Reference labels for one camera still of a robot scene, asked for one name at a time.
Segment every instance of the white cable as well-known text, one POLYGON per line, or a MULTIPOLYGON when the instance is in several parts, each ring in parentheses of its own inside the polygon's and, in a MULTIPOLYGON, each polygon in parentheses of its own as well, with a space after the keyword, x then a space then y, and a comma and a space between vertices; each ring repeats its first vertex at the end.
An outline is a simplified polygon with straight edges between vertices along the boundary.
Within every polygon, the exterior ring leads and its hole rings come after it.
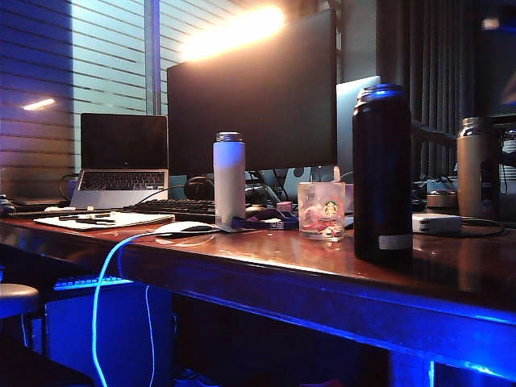
POLYGON ((28 347, 28 340, 27 340, 27 329, 25 328, 25 314, 22 314, 20 316, 20 320, 22 322, 22 336, 23 336, 23 346, 28 347))
MULTIPOLYGON (((97 284, 95 285, 95 293, 94 293, 94 304, 93 304, 93 316, 91 320, 91 353, 94 358, 94 366, 95 370, 97 371, 98 377, 100 378, 100 381, 102 383, 102 387, 108 387, 106 383, 106 378, 104 377, 104 372, 102 371, 102 367, 98 361, 98 355, 97 355, 97 310, 98 310, 98 296, 100 294, 100 288, 102 286, 102 280, 104 279, 104 276, 106 274, 107 266, 109 265, 111 258, 113 255, 119 250, 121 247, 126 245, 127 243, 131 242, 133 239, 141 238, 142 236, 148 236, 148 235, 170 235, 170 234, 178 234, 178 235, 198 235, 199 232, 196 231, 174 231, 174 232, 146 232, 144 234, 138 234, 130 236, 120 242, 118 242, 107 254, 106 259, 104 260, 104 264, 102 265, 101 271, 98 274, 98 280, 97 284)), ((151 345, 152 345, 152 379, 151 383, 154 379, 154 341, 152 338, 151 333, 151 345)))
POLYGON ((148 289, 150 288, 150 285, 147 285, 145 288, 145 306, 147 307, 147 318, 148 318, 148 331, 151 338, 151 354, 152 354, 152 375, 151 380, 149 382, 149 387, 152 386, 152 383, 154 382, 154 372, 156 371, 156 355, 154 352, 154 338, 152 337, 152 321, 151 321, 151 308, 149 307, 148 302, 148 289))

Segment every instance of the laptop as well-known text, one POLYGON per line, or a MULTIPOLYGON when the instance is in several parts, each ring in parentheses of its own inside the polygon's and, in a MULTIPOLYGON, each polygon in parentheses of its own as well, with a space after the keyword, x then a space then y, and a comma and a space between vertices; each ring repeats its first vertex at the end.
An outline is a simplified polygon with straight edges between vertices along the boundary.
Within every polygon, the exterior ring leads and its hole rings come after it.
POLYGON ((81 172, 70 206, 114 209, 169 197, 167 119, 81 114, 81 172))
POLYGON ((380 83, 380 77, 367 77, 337 85, 337 165, 340 174, 353 170, 353 110, 358 93, 380 83))

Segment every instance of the thermos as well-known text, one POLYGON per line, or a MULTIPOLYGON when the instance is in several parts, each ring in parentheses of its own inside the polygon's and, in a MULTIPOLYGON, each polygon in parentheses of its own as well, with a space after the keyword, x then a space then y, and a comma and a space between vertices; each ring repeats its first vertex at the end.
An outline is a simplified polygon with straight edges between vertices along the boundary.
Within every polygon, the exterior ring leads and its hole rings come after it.
POLYGON ((362 89, 353 112, 355 255, 412 256, 410 108, 403 88, 362 89))
POLYGON ((245 217, 245 145, 238 132, 217 133, 213 144, 215 224, 245 217))
POLYGON ((497 117, 462 120, 457 137, 460 216, 497 219, 502 130, 497 117))

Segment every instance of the blue cable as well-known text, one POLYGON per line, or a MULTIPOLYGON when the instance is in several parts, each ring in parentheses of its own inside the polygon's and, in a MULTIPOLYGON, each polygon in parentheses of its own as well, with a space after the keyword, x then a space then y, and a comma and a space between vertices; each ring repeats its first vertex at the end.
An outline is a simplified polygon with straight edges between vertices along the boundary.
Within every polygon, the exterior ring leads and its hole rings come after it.
POLYGON ((111 251, 107 254, 106 259, 104 260, 104 265, 102 266, 102 269, 100 273, 98 274, 98 281, 95 286, 95 293, 94 293, 94 306, 93 306, 93 317, 91 322, 91 352, 94 358, 94 365, 95 369, 97 371, 98 377, 100 378, 100 381, 102 383, 103 387, 107 387, 106 378, 104 377, 104 372, 102 371, 102 367, 100 363, 98 362, 98 356, 97 356, 97 309, 98 309, 98 295, 100 293, 100 288, 102 286, 102 280, 104 278, 104 275, 106 274, 107 266, 109 265, 111 258, 116 253, 116 251, 123 247, 125 244, 128 244, 133 239, 141 238, 142 236, 147 235, 156 235, 154 232, 148 232, 145 234, 138 234, 130 236, 129 238, 126 238, 122 240, 121 242, 118 242, 111 251))

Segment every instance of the glossy desk surface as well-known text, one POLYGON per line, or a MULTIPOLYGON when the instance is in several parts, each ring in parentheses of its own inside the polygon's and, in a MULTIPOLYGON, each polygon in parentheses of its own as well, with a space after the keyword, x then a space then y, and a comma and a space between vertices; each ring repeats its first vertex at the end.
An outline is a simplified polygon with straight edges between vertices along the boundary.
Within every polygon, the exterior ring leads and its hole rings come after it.
MULTIPOLYGON (((158 225, 69 231, 0 222, 0 242, 99 270, 108 251, 158 225)), ((440 363, 516 381, 516 231, 485 238, 414 235, 409 263, 373 264, 297 231, 151 235, 114 256, 134 281, 440 363)))

